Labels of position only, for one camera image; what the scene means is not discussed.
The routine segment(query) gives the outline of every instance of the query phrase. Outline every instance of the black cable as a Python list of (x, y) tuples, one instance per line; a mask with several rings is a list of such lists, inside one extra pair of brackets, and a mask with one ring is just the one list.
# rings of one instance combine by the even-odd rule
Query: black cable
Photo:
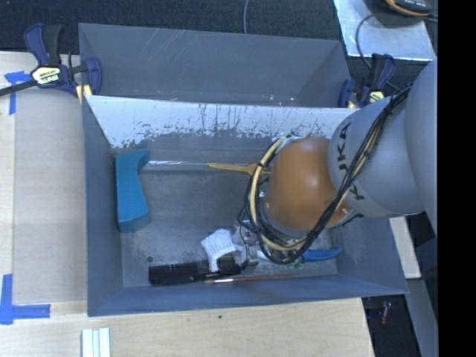
[(360, 47), (360, 42), (358, 40), (358, 34), (360, 32), (360, 28), (362, 27), (362, 25), (368, 20), (368, 19), (371, 19), (372, 17), (374, 17), (375, 15), (373, 13), (371, 13), (370, 15), (368, 16), (365, 16), (360, 22), (359, 24), (357, 25), (357, 29), (356, 29), (356, 45), (357, 45), (357, 51), (358, 51), (358, 55), (361, 57), (362, 61), (364, 61), (364, 64), (368, 67), (368, 68), (371, 68), (372, 66), (370, 65), (370, 63), (365, 59), (365, 55), (364, 55), (364, 52), (362, 51), (361, 47)]

